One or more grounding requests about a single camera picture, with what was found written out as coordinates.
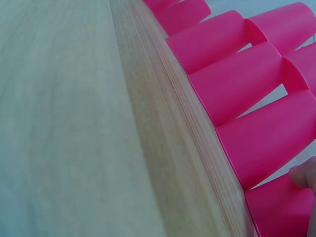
pink plastic cup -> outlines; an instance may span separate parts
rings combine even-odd
[[[316,33],[316,17],[301,2],[250,17],[246,22],[253,45],[269,41],[282,55],[295,50]]]
[[[156,14],[156,18],[169,36],[181,32],[211,14],[204,0],[184,0]]]
[[[216,132],[242,187],[251,189],[316,138],[316,98],[309,90],[287,95]]]
[[[282,57],[265,42],[188,78],[212,122],[219,126],[237,118],[282,83]]]
[[[157,14],[167,7],[180,2],[181,0],[144,0],[147,4],[149,9],[154,13]]]
[[[246,46],[247,34],[244,18],[232,10],[169,37],[167,42],[191,74]]]
[[[309,89],[316,95],[316,43],[292,51],[284,56],[287,91]]]
[[[260,237],[305,237],[314,195],[295,187],[288,174],[245,192]]]

hand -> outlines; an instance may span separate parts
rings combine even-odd
[[[316,196],[316,157],[290,169],[289,176],[299,188],[311,188]],[[316,202],[310,219],[307,237],[316,236]]]

light wood surface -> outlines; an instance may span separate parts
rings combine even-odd
[[[254,236],[140,1],[0,1],[0,236]]]

plywood edge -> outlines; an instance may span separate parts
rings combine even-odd
[[[168,236],[256,236],[214,126],[141,0],[113,0],[130,101]]]

wooden board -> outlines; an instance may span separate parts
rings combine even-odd
[[[253,236],[139,1],[0,2],[0,236]]]

